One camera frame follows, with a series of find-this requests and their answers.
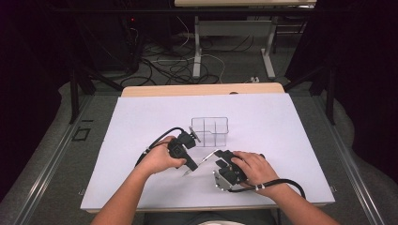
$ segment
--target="hand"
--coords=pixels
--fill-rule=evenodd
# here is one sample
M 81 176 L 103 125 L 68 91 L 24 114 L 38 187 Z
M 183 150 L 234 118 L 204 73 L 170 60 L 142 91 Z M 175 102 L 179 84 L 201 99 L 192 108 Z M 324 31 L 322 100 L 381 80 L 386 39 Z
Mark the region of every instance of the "hand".
M 279 179 L 276 172 L 265 158 L 256 153 L 235 151 L 231 160 L 242 169 L 248 177 L 248 183 L 252 186 L 261 185 L 268 181 Z
M 168 136 L 159 141 L 153 149 L 143 158 L 143 160 L 136 166 L 136 169 L 143 170 L 147 175 L 165 171 L 171 167 L 180 167 L 186 163 L 185 158 L 170 157 L 167 144 L 173 139 L 173 136 Z

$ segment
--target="gray carpet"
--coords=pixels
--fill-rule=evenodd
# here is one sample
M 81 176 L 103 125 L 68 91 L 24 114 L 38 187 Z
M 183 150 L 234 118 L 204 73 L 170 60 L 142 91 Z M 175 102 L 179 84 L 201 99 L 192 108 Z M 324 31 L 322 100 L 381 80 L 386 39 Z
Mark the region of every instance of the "gray carpet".
M 238 45 L 243 39 L 218 37 L 212 40 L 213 47 L 211 49 L 214 50 L 217 47 L 218 49 L 228 50 Z M 278 81 L 283 80 L 283 74 L 297 42 L 297 37 L 289 36 L 280 37 L 278 40 L 277 53 L 271 56 L 275 73 L 279 76 Z M 252 76 L 258 76 L 260 82 L 270 82 L 265 74 L 264 65 L 258 51 L 259 45 L 261 45 L 261 42 L 256 40 L 253 46 L 245 52 L 203 52 L 211 53 L 222 60 L 221 62 L 219 59 L 204 57 L 203 63 L 211 74 L 222 74 L 224 83 L 244 83 Z M 148 67 L 140 66 L 136 75 L 148 76 L 148 73 Z M 167 82 L 165 77 L 157 73 L 154 73 L 153 79 L 157 84 Z M 125 85 L 135 85 L 138 82 L 141 81 L 129 80 Z M 37 205 L 33 205 L 35 210 L 32 210 L 32 214 L 24 220 L 26 224 L 89 224 L 94 217 L 94 215 L 79 209 L 83 198 L 80 191 L 87 186 L 94 169 L 98 151 L 117 98 L 117 93 L 112 92 L 113 90 L 110 87 L 101 82 L 95 82 L 95 84 L 99 91 L 95 96 L 87 98 L 89 104 L 86 111 L 75 124 L 76 129 L 79 127 L 81 130 L 89 128 L 87 139 L 67 143 L 64 154 L 60 156 L 59 164 L 55 165 L 56 170 L 51 177 L 51 182 L 42 192 Z M 329 184 L 337 189 L 337 192 L 334 193 L 336 203 L 327 205 L 322 209 L 342 224 L 369 224 L 356 190 L 353 189 L 352 183 L 342 166 L 342 161 L 336 153 L 336 143 L 331 138 L 328 127 L 323 120 L 324 114 L 316 108 L 314 98 L 308 95 L 307 89 L 308 84 L 304 83 L 293 89 L 291 96 Z M 20 218 L 18 215 L 26 198 L 29 197 L 29 191 L 40 176 L 42 169 L 52 158 L 69 127 L 69 87 L 64 86 L 60 89 L 60 92 L 63 94 L 63 104 L 57 117 L 13 189 L 1 202 L 1 224 L 14 224 L 14 221 Z M 345 115 L 344 109 L 339 104 L 335 106 L 335 120 L 344 144 L 350 147 L 354 137 L 354 129 L 349 118 Z M 83 138 L 84 135 L 84 131 L 81 131 L 75 139 Z M 398 224 L 398 217 L 395 215 L 395 212 L 398 212 L 398 187 L 383 173 L 356 158 L 355 155 L 353 156 L 384 221 L 386 224 Z M 137 214 L 134 224 L 142 224 L 142 218 L 142 214 Z M 283 217 L 283 224 L 289 224 L 285 217 Z

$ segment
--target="white paper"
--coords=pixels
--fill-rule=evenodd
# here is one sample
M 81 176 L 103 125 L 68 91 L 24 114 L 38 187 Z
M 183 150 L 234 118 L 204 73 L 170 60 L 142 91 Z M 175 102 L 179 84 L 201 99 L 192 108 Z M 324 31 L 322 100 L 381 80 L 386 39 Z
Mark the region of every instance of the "white paper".
M 261 153 L 281 178 L 299 183 L 311 203 L 334 198 L 314 150 L 287 94 L 239 94 L 189 97 L 121 97 L 99 152 L 81 208 L 97 210 L 111 198 L 133 169 L 138 157 L 166 130 L 189 132 L 193 117 L 227 117 L 226 146 L 222 150 Z M 214 147 L 188 150 L 194 161 Z M 211 157 L 199 169 L 168 169 L 149 178 L 139 202 L 142 210 L 274 205 L 270 199 L 246 191 L 230 193 L 215 187 Z

